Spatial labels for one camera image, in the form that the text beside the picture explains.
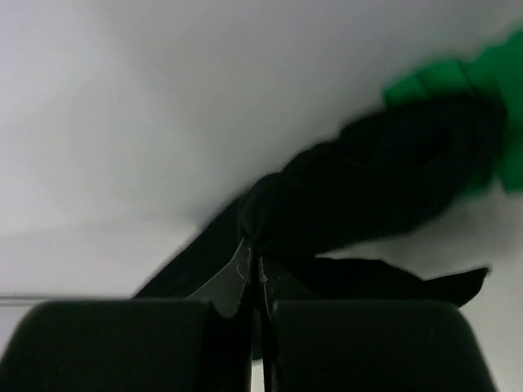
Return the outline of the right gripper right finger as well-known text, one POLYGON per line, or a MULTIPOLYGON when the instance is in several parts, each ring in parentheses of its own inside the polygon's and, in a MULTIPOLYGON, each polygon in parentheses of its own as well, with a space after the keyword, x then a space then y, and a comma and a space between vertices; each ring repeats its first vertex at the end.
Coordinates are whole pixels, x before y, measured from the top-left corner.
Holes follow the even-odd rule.
POLYGON ((519 391, 521 269, 258 262, 268 391, 519 391))

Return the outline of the black t shirt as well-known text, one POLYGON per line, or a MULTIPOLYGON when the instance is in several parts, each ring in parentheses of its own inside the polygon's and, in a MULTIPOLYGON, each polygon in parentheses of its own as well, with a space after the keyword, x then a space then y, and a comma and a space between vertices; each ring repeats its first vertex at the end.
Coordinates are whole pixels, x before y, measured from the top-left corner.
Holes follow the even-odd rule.
POLYGON ((327 258, 338 248, 408 234, 462 194, 417 179, 431 124, 411 112, 379 111, 303 150, 218 212, 137 295, 188 296, 246 241, 277 261, 327 258))

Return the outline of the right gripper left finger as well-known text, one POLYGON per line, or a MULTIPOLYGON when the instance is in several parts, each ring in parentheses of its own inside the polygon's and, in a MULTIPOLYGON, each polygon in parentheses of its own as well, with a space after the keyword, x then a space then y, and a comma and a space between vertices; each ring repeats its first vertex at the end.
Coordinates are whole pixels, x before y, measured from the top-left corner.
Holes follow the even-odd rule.
POLYGON ((253 253, 185 299, 46 301, 1 358, 4 391, 247 391, 253 253))

